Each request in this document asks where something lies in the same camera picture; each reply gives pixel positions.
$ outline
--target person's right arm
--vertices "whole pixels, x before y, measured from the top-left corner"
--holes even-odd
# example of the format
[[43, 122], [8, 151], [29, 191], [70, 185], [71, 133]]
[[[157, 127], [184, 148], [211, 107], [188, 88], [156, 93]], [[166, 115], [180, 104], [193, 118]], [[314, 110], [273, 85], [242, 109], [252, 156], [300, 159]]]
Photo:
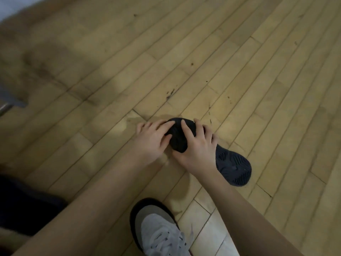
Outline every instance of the person's right arm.
[[195, 119], [196, 137], [185, 121], [182, 129], [188, 142], [184, 153], [174, 157], [192, 173], [214, 201], [241, 256], [302, 256], [253, 206], [217, 171], [215, 148], [218, 139], [208, 126]]

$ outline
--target person's right hand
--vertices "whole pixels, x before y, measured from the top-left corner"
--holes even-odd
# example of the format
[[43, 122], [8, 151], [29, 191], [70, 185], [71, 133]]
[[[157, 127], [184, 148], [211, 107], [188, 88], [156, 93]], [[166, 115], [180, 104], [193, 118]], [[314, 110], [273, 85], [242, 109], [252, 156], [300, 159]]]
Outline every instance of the person's right hand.
[[173, 150], [173, 156], [183, 167], [198, 178], [207, 172], [216, 170], [215, 148], [218, 144], [218, 138], [207, 125], [202, 125], [200, 120], [194, 119], [194, 122], [196, 125], [196, 137], [193, 136], [185, 121], [181, 120], [181, 127], [186, 136], [188, 147], [184, 153]]

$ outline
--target person's left arm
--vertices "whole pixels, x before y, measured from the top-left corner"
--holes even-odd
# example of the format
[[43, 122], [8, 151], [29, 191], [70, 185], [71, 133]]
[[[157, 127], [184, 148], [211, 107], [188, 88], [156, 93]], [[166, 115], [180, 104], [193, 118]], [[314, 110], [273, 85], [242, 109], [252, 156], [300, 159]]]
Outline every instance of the person's left arm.
[[92, 253], [108, 229], [120, 197], [139, 172], [164, 152], [174, 121], [139, 123], [130, 151], [92, 187], [84, 191], [14, 256], [85, 256]]

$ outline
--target forearm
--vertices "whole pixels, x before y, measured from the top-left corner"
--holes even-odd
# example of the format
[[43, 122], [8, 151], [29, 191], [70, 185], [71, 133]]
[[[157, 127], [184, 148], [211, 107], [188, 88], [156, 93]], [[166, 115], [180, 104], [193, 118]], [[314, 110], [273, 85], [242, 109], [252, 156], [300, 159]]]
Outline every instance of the forearm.
[[210, 173], [199, 181], [217, 206], [241, 256], [302, 255], [217, 170]]
[[15, 256], [91, 254], [110, 227], [108, 221], [118, 212], [115, 209], [119, 205], [119, 198], [137, 177], [139, 168], [141, 166], [138, 164], [122, 158], [107, 174], [22, 246]]

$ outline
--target hand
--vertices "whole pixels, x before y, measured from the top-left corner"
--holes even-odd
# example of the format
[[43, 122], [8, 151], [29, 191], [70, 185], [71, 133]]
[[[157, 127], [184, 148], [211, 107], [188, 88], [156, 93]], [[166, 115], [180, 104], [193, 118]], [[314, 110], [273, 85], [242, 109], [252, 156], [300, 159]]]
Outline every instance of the hand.
[[145, 167], [162, 155], [172, 137], [171, 134], [165, 134], [174, 123], [175, 121], [165, 123], [165, 120], [158, 120], [154, 123], [139, 123], [136, 126], [136, 137], [130, 153], [139, 165]]
[[198, 178], [211, 170], [216, 170], [215, 148], [218, 144], [218, 138], [207, 125], [202, 125], [200, 120], [194, 119], [194, 122], [196, 125], [196, 137], [193, 136], [185, 121], [181, 120], [181, 127], [187, 139], [188, 147], [184, 153], [173, 150], [173, 156], [183, 167]]

